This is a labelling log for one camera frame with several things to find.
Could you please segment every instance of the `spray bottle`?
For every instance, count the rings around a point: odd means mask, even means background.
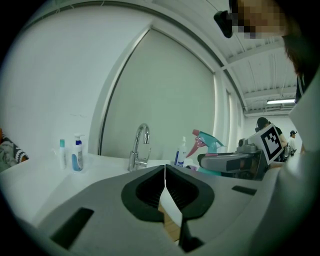
[[[72,161],[72,169],[74,171],[81,171],[84,168],[84,161],[83,161],[83,155],[82,155],[82,142],[80,140],[80,137],[84,136],[80,133],[75,133],[75,145],[73,146],[73,152],[71,156]]]
[[[187,158],[193,155],[198,148],[202,148],[204,146],[208,147],[207,153],[205,154],[206,157],[218,156],[218,148],[224,147],[224,145],[217,138],[203,131],[193,130],[192,134],[196,136],[195,143],[190,153],[186,156]],[[221,172],[219,171],[207,170],[202,167],[198,169],[198,172],[221,176]]]

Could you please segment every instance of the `ceiling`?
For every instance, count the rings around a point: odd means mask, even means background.
[[[51,0],[40,10],[89,0]],[[294,105],[267,105],[268,100],[294,98],[297,77],[285,54],[281,37],[248,39],[243,34],[225,38],[214,20],[218,11],[229,9],[229,0],[121,0],[149,7],[160,6],[181,16],[203,33],[216,47],[238,89],[242,92],[244,113],[287,115]]]

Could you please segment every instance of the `faucet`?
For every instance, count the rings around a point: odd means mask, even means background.
[[[142,123],[135,134],[134,144],[133,144],[133,150],[130,152],[129,157],[129,166],[128,171],[132,172],[136,169],[137,166],[143,166],[147,167],[147,163],[150,157],[151,148],[149,150],[148,158],[139,159],[138,158],[138,145],[140,140],[141,132],[143,131],[143,144],[149,144],[149,138],[150,138],[150,131],[149,127],[146,123]]]

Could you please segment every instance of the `bottle cap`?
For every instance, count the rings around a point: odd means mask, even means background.
[[[76,144],[76,145],[81,145],[81,144],[82,144],[82,142],[81,142],[81,140],[80,140],[80,137],[81,137],[81,136],[85,136],[85,135],[83,135],[83,134],[81,134],[81,133],[75,133],[75,134],[74,134],[75,144]]]
[[[65,140],[60,139],[60,148],[64,148],[64,147],[65,147]]]

